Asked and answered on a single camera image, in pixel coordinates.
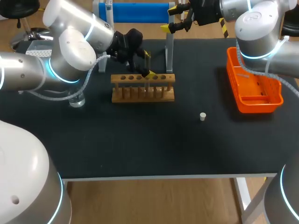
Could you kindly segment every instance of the black and yellow striped marking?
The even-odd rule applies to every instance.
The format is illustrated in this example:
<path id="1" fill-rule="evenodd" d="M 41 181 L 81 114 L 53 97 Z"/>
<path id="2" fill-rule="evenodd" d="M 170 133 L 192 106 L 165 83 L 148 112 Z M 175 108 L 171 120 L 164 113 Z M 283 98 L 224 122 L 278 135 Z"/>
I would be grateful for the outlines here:
<path id="1" fill-rule="evenodd" d="M 229 37 L 229 35 L 228 35 L 228 29 L 226 28 L 224 19 L 223 18 L 219 19 L 219 22 L 220 22 L 220 25 L 221 25 L 221 28 L 222 28 L 222 32 L 223 32 L 224 38 L 228 38 Z"/>

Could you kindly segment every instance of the black table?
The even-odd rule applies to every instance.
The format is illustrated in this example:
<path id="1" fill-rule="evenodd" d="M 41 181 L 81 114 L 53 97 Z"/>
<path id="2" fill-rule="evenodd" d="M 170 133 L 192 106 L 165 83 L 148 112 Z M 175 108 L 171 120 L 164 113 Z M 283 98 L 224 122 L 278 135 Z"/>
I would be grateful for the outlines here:
<path id="1" fill-rule="evenodd" d="M 164 44 L 143 45 L 157 73 Z M 125 65 L 109 62 L 106 74 L 95 69 L 84 108 L 1 92 L 0 119 L 38 137 L 64 179 L 276 173 L 299 147 L 298 99 L 283 87 L 273 114 L 240 114 L 226 72 L 231 46 L 235 39 L 175 40 L 175 102 L 112 104 L 110 74 Z"/>

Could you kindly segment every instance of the test tube rack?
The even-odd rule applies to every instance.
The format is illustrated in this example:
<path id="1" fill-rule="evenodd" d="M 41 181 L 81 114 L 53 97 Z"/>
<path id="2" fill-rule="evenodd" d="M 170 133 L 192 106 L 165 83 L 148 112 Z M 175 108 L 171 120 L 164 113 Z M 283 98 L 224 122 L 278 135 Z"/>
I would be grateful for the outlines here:
<path id="1" fill-rule="evenodd" d="M 174 82 L 174 74 L 156 74 L 149 79 L 143 78 L 141 75 L 111 75 L 111 83 L 115 85 L 112 93 L 112 103 L 174 101 L 172 86 Z"/>

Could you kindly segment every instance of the white metal frame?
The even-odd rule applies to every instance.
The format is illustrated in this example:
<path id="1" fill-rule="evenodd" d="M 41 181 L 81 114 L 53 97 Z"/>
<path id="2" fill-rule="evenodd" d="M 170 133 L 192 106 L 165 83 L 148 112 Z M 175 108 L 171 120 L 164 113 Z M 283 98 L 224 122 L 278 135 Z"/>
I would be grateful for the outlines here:
<path id="1" fill-rule="evenodd" d="M 186 0 L 178 0 L 179 4 L 186 4 Z M 181 20 L 184 20 L 185 18 L 185 12 L 181 14 Z"/>
<path id="2" fill-rule="evenodd" d="M 99 2 L 104 2 L 104 0 L 93 0 L 93 13 L 99 17 Z M 106 17 L 107 17 L 107 23 L 111 27 L 114 28 L 114 18 L 113 18 L 113 0 L 105 0 L 105 6 L 106 6 Z M 174 2 L 169 2 L 169 8 L 172 8 L 175 6 Z M 174 22 L 174 15 L 169 16 L 168 23 Z M 166 73 L 173 73 L 172 71 L 172 59 L 173 59 L 173 40 L 174 35 L 173 34 L 167 34 L 166 35 L 166 45 L 165 45 L 165 63 L 166 63 Z M 107 64 L 107 58 L 104 60 L 99 61 L 99 72 L 105 72 L 106 71 L 106 64 Z"/>
<path id="3" fill-rule="evenodd" d="M 64 183 L 69 181 L 115 181 L 115 180 L 154 180 L 154 179 L 198 179 L 198 178 L 233 178 L 237 191 L 239 206 L 241 209 L 242 224 L 254 224 L 254 221 L 264 211 L 263 197 L 265 191 L 276 174 L 228 174 L 228 175 L 165 175 L 165 176 L 118 176 L 118 177 L 99 177 L 99 178 L 76 178 L 63 179 Z M 246 177 L 267 177 L 267 180 L 251 200 Z"/>

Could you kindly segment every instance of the orange plastic crate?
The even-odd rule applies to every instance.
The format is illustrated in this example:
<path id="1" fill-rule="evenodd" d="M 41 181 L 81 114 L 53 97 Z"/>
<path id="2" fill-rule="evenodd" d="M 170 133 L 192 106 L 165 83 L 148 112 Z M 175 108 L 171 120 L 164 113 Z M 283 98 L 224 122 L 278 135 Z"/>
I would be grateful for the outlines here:
<path id="1" fill-rule="evenodd" d="M 271 113 L 284 103 L 280 81 L 242 69 L 236 48 L 228 48 L 227 53 L 228 77 L 240 112 Z"/>

